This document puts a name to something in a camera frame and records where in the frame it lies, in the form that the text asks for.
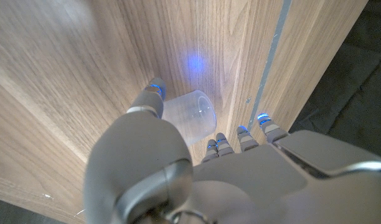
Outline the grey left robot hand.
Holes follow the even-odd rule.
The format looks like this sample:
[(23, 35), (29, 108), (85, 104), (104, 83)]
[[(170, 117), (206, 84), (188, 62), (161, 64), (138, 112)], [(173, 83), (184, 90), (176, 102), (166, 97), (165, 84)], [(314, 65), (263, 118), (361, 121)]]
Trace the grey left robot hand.
[(288, 133), (267, 114), (241, 152), (223, 134), (197, 166), (162, 119), (152, 79), (94, 145), (85, 171), (87, 223), (381, 223), (381, 157), (312, 131)]

